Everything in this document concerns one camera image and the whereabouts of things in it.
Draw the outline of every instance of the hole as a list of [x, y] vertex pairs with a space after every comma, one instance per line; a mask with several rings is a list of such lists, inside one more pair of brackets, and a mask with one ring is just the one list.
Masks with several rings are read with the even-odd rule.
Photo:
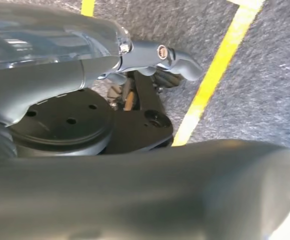
[[91, 105], [88, 105], [88, 108], [95, 110], [95, 109], [97, 109], [97, 106], [91, 104]]
[[75, 118], [67, 118], [67, 120], [66, 120], [67, 123], [68, 124], [76, 124], [76, 123], [76, 120]]
[[156, 128], [168, 128], [172, 125], [166, 115], [156, 110], [147, 110], [144, 113], [144, 116], [147, 121]]
[[36, 111], [28, 111], [26, 113], [27, 117], [35, 117], [37, 115]]

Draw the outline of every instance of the gray carpet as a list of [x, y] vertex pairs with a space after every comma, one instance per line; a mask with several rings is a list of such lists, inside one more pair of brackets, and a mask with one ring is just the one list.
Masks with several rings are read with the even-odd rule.
[[[74, 12], [81, 7], [76, 0], [10, 2], [58, 6]], [[117, 20], [135, 39], [160, 41], [190, 52], [207, 70], [237, 8], [226, 0], [96, 0], [94, 15]], [[200, 81], [183, 82], [162, 94], [175, 129]], [[104, 86], [97, 83], [96, 87]], [[290, 146], [290, 0], [266, 1], [190, 142], [215, 138]]]

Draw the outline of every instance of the yellow stripe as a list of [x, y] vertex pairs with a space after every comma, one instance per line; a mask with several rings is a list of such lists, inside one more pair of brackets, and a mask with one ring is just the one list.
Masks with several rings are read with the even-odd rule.
[[260, 11], [261, 6], [260, 5], [257, 9], [251, 8], [249, 5], [239, 6], [188, 112], [176, 133], [172, 146], [182, 146], [188, 142], [218, 82], [227, 70], [227, 65], [230, 64], [256, 15]]
[[88, 17], [93, 17], [95, 0], [82, 0], [81, 14]]

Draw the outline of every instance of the black round base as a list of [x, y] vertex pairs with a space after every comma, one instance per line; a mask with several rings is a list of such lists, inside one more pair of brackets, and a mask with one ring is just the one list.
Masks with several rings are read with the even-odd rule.
[[9, 129], [19, 157], [97, 155], [110, 140], [113, 118], [105, 99], [86, 88], [31, 106]]

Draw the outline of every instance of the screw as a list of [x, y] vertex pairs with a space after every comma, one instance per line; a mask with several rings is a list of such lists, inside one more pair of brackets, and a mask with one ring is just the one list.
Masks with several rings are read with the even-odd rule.
[[161, 86], [159, 86], [159, 87], [157, 88], [157, 92], [158, 92], [159, 94], [162, 93], [163, 90], [164, 90], [164, 87], [161, 87]]
[[116, 102], [110, 102], [110, 103], [110, 106], [114, 110], [116, 110], [118, 107], [117, 107], [117, 103]]
[[158, 56], [162, 60], [165, 60], [168, 58], [168, 50], [164, 45], [159, 45], [157, 49]]

